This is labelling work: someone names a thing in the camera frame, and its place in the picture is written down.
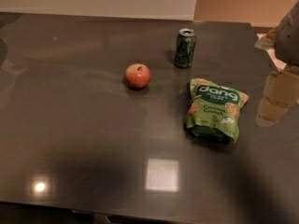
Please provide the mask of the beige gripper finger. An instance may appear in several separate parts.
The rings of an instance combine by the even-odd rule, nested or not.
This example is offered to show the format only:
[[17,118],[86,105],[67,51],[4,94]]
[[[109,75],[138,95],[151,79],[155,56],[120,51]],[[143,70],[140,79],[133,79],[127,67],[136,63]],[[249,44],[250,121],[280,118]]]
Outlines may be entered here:
[[265,128],[276,124],[298,100],[299,67],[287,64],[281,71],[272,71],[265,81],[256,123]]
[[255,43],[257,49],[273,49],[276,45],[277,27],[270,29],[265,35],[262,35]]

